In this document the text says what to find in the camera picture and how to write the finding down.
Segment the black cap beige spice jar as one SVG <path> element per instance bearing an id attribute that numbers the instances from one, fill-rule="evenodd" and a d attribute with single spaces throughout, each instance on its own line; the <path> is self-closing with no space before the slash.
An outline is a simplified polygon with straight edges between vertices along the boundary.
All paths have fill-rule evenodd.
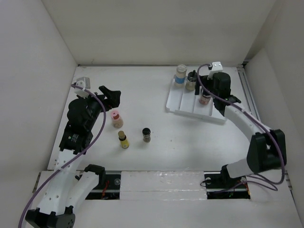
<path id="1" fill-rule="evenodd" d="M 188 91 L 195 90 L 196 80 L 197 80 L 197 72 L 195 70 L 193 70 L 192 72 L 189 72 L 188 76 L 187 76 L 186 86 L 185 86 Z"/>

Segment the white lid beige spice jar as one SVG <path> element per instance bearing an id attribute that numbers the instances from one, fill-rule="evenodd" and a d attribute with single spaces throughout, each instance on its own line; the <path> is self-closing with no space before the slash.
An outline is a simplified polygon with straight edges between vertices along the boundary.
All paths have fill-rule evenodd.
<path id="1" fill-rule="evenodd" d="M 207 93 L 204 89 L 201 89 L 199 103 L 202 105 L 208 105 L 210 100 L 211 100 L 211 95 Z"/>

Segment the tall blue label spice bottle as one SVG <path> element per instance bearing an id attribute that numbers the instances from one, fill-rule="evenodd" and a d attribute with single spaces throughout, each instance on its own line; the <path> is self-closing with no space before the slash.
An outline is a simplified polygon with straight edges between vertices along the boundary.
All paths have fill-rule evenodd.
<path id="1" fill-rule="evenodd" d="M 187 73 L 187 66 L 184 64 L 178 65 L 176 68 L 175 81 L 176 87 L 183 87 Z"/>

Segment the small black cap pepper jar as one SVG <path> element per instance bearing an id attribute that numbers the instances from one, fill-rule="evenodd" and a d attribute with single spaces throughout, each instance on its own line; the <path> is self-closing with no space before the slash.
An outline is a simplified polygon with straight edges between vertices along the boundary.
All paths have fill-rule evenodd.
<path id="1" fill-rule="evenodd" d="M 151 130 L 149 128 L 143 128 L 142 135 L 144 142 L 149 143 L 151 141 Z"/>

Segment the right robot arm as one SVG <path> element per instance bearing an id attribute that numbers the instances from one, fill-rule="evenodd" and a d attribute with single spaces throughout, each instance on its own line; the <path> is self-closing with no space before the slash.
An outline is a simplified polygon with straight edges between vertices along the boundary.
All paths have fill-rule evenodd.
<path id="1" fill-rule="evenodd" d="M 246 157 L 222 166 L 219 181 L 223 186 L 231 187 L 238 180 L 250 177 L 255 183 L 264 181 L 275 190 L 284 181 L 287 163 L 285 134 L 282 130 L 273 130 L 258 121 L 232 95 L 230 86 L 230 75 L 224 72 L 198 76 L 196 82 L 196 88 L 201 88 L 201 95 L 205 99 L 212 98 L 220 114 L 249 140 Z"/>

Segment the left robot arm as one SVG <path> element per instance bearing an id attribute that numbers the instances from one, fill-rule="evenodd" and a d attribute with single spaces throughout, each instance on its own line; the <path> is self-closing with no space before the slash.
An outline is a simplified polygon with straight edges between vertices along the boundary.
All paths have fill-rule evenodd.
<path id="1" fill-rule="evenodd" d="M 100 86 L 101 94 L 92 93 L 76 84 L 77 98 L 68 106 L 64 133 L 59 144 L 56 165 L 51 176 L 37 188 L 37 194 L 47 186 L 42 200 L 35 209 L 25 207 L 20 221 L 27 221 L 34 228 L 72 228 L 75 225 L 76 209 L 94 188 L 105 185 L 105 168 L 88 165 L 80 178 L 76 171 L 85 153 L 97 141 L 103 129 L 93 136 L 92 128 L 100 114 L 120 104 L 121 91 L 112 91 Z"/>

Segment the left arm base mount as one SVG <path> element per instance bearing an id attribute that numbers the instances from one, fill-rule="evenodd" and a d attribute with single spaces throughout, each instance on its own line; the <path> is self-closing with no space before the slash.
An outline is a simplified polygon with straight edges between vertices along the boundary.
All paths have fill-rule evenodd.
<path id="1" fill-rule="evenodd" d="M 121 172 L 107 171 L 105 181 L 87 195 L 86 200 L 119 200 Z"/>

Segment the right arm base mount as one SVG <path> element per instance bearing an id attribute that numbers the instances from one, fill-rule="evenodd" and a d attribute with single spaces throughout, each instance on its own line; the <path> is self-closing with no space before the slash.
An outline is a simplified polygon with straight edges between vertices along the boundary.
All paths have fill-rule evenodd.
<path id="1" fill-rule="evenodd" d="M 204 173 L 204 180 L 200 186 L 206 189 L 208 200 L 249 200 L 251 197 L 248 185 L 239 184 L 241 182 L 241 178 L 224 180 L 219 171 L 208 171 Z"/>

